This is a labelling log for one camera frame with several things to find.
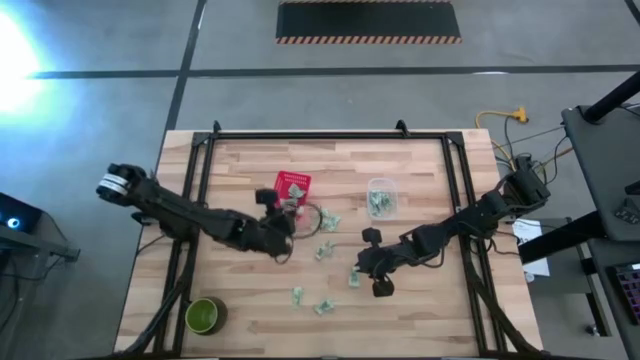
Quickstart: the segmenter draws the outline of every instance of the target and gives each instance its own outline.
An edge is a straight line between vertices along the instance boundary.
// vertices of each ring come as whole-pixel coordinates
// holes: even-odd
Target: white label
[[[129,183],[127,180],[121,178],[120,176],[113,175],[113,174],[105,174],[102,178],[104,180],[109,180],[111,182],[114,182],[122,186],[127,186],[127,184]]]
[[[112,183],[111,181],[108,180],[100,180],[100,183],[98,184],[99,186],[103,186],[106,187],[107,189],[111,189],[115,192],[118,192],[122,195],[127,195],[127,190],[125,190],[122,186]]]
[[[518,219],[513,223],[513,235],[522,240],[522,244],[542,236],[540,221]],[[549,264],[547,258],[536,260],[523,266],[524,271],[534,274],[549,276]]]

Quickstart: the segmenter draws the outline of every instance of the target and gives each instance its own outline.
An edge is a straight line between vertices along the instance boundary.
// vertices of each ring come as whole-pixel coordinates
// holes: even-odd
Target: floor mat
[[[278,44],[459,44],[448,0],[292,0],[278,6]]]

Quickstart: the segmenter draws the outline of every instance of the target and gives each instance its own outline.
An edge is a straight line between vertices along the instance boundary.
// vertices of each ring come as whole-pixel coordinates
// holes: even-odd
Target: yellow extension cord
[[[507,117],[511,117],[514,118],[516,120],[518,120],[519,122],[525,124],[529,121],[529,119],[527,118],[527,113],[525,112],[523,107],[518,108],[518,110],[508,113],[508,112],[502,112],[502,111],[481,111],[476,115],[476,129],[481,129],[482,127],[480,126],[480,118],[483,115],[498,115],[498,116],[507,116]],[[509,161],[509,166],[511,167],[511,170],[516,171],[516,166],[513,163],[513,159],[511,158],[511,156],[509,155],[509,153],[507,153],[500,144],[498,144],[495,140],[491,139],[491,143],[493,144],[493,146],[495,146],[498,150],[500,150],[504,156],[507,158],[507,161]]]
[[[476,115],[476,128],[477,129],[481,129],[482,127],[480,126],[480,118],[484,115],[498,115],[498,116],[506,116],[506,117],[510,117],[513,119],[516,119],[517,121],[526,124],[527,122],[529,122],[529,119],[527,118],[527,113],[525,111],[525,109],[523,107],[519,107],[518,110],[512,112],[512,113],[508,113],[508,112],[502,112],[502,111],[492,111],[492,110],[488,110],[488,111],[481,111]],[[496,149],[500,150],[504,156],[507,158],[507,161],[509,162],[509,167],[511,167],[511,170],[516,171],[516,166],[513,163],[513,159],[511,158],[511,156],[509,155],[508,152],[506,152],[504,150],[504,148],[502,148],[502,146],[500,144],[498,144],[495,140],[491,139],[491,143],[493,144],[493,146],[496,147]],[[571,151],[573,151],[573,147],[570,147],[568,149],[565,149],[561,152],[559,152],[556,156],[553,156],[551,159],[540,163],[540,168],[544,169],[545,166],[547,166],[550,162],[552,162],[554,159],[557,159],[563,155],[566,155],[568,153],[570,153]]]

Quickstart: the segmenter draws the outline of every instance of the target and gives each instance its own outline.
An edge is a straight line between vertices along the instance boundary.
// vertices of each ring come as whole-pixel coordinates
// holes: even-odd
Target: white paper
[[[540,221],[518,219],[513,223],[513,235],[519,237],[522,245],[528,241],[531,241],[538,236],[542,236],[542,227],[540,227]],[[549,276],[549,264],[547,258],[528,263],[523,266],[524,271],[534,274]]]

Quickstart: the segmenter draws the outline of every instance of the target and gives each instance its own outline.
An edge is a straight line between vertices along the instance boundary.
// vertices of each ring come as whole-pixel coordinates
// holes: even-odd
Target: clear plastic container
[[[373,220],[393,220],[398,212],[398,192],[396,191],[396,183],[387,178],[373,178],[369,180],[369,189],[367,190],[367,210],[369,217]],[[387,201],[387,205],[376,205],[380,201]]]

